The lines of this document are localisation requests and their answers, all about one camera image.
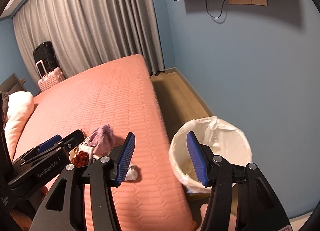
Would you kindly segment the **dark red velvet scrunchie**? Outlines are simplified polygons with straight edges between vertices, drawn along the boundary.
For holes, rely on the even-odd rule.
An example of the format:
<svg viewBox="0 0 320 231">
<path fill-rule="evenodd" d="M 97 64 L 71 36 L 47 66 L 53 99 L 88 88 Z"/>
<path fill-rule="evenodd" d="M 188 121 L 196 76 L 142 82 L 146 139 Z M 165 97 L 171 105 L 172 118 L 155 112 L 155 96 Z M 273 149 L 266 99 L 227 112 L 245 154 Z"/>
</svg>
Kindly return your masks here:
<svg viewBox="0 0 320 231">
<path fill-rule="evenodd" d="M 71 162 L 77 167 L 84 167 L 87 166 L 89 163 L 89 153 L 80 150 L 76 156 L 74 156 Z"/>
</svg>

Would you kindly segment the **white sock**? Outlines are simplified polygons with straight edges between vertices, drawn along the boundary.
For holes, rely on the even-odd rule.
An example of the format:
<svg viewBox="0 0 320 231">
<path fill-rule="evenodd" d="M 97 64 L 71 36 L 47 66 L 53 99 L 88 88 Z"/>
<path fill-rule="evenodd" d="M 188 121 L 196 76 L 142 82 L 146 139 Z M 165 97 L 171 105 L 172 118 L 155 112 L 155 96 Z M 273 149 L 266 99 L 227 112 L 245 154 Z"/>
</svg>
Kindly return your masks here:
<svg viewBox="0 0 320 231">
<path fill-rule="evenodd" d="M 128 171 L 126 173 L 125 181 L 135 181 L 137 178 L 138 178 L 138 171 L 136 170 L 136 166 L 130 163 Z"/>
</svg>

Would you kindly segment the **purple cloth pouch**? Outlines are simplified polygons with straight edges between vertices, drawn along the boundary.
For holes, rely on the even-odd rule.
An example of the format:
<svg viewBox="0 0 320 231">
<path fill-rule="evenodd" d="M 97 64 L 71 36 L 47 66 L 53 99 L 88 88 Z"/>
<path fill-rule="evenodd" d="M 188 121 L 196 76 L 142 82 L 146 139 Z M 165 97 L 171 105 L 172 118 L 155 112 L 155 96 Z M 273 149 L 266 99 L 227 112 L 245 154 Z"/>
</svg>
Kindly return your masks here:
<svg viewBox="0 0 320 231">
<path fill-rule="evenodd" d="M 111 126 L 108 124 L 99 126 L 91 133 L 86 145 L 93 147 L 94 154 L 109 154 L 116 146 L 116 137 Z"/>
</svg>

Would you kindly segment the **white lined trash bin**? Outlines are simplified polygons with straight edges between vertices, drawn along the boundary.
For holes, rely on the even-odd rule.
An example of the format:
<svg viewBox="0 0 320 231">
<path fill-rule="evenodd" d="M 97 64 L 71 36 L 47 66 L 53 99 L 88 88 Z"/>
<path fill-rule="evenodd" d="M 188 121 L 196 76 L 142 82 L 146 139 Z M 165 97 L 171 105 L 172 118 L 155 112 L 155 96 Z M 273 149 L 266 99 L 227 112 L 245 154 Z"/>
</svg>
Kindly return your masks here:
<svg viewBox="0 0 320 231">
<path fill-rule="evenodd" d="M 252 151 L 242 130 L 216 116 L 192 119 L 181 126 L 172 138 L 169 159 L 177 179 L 188 194 L 209 194 L 211 189 L 198 181 L 187 149 L 187 133 L 193 131 L 199 143 L 230 163 L 246 166 L 252 161 Z"/>
</svg>

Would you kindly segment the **salmon quilted bed mattress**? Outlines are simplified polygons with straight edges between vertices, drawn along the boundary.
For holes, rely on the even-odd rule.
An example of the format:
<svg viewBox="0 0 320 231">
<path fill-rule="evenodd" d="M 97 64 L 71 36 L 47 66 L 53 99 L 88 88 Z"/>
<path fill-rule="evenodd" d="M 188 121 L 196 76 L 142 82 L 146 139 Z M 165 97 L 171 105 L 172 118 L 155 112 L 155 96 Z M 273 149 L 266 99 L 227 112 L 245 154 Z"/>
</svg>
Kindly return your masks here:
<svg viewBox="0 0 320 231">
<path fill-rule="evenodd" d="M 80 129 L 96 156 L 135 135 L 137 178 L 112 190 L 122 230 L 195 230 L 182 185 L 169 160 L 169 140 L 146 62 L 131 55 L 98 65 L 34 98 L 13 158 Z"/>
</svg>

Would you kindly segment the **pink suitcase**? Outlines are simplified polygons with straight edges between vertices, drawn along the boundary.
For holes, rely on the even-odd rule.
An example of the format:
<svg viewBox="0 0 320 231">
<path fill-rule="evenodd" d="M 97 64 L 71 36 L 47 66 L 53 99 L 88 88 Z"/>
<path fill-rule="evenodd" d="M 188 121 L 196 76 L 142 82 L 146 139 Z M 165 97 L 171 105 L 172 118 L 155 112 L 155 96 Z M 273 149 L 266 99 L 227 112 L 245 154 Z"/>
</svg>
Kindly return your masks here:
<svg viewBox="0 0 320 231">
<path fill-rule="evenodd" d="M 36 63 L 37 71 L 40 75 L 40 80 L 38 81 L 38 86 L 42 92 L 50 89 L 54 85 L 64 81 L 66 78 L 59 67 L 55 68 L 53 71 L 48 72 L 44 67 L 42 60 Z"/>
</svg>

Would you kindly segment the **dark wooden headboard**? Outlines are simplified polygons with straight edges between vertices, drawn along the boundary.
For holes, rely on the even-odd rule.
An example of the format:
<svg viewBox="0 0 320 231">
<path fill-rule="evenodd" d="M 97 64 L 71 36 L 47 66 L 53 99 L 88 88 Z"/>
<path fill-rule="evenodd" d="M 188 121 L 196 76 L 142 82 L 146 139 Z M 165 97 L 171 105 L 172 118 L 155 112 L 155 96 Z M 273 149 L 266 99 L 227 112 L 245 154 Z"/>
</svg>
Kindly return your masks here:
<svg viewBox="0 0 320 231">
<path fill-rule="evenodd" d="M 20 80 L 18 76 L 13 73 L 1 84 L 0 91 L 7 92 L 9 95 L 18 91 L 27 91 L 24 87 L 25 82 L 25 78 Z"/>
</svg>

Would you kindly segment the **black suitcase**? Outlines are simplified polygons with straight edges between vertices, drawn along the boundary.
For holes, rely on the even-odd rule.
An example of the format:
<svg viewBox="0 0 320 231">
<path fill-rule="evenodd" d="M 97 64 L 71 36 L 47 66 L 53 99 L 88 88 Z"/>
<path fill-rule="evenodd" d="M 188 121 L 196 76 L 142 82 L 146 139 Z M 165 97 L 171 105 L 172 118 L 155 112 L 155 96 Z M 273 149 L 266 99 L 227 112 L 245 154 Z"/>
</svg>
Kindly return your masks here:
<svg viewBox="0 0 320 231">
<path fill-rule="evenodd" d="M 52 42 L 41 43 L 34 51 L 33 57 L 35 63 L 42 61 L 44 68 L 47 72 L 53 71 L 55 68 L 59 67 L 58 60 L 55 55 L 55 51 Z"/>
</svg>

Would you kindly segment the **grey pleated curtain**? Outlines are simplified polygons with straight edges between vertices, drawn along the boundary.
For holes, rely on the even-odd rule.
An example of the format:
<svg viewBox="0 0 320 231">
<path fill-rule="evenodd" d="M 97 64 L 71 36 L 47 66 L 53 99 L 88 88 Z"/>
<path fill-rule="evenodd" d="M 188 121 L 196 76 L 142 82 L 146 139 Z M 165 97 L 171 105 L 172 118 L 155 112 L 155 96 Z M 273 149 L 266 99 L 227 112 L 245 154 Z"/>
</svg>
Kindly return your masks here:
<svg viewBox="0 0 320 231">
<path fill-rule="evenodd" d="M 33 51 L 51 42 L 66 77 L 129 55 L 164 70 L 153 0 L 27 0 L 13 17 L 22 59 L 39 80 Z"/>
</svg>

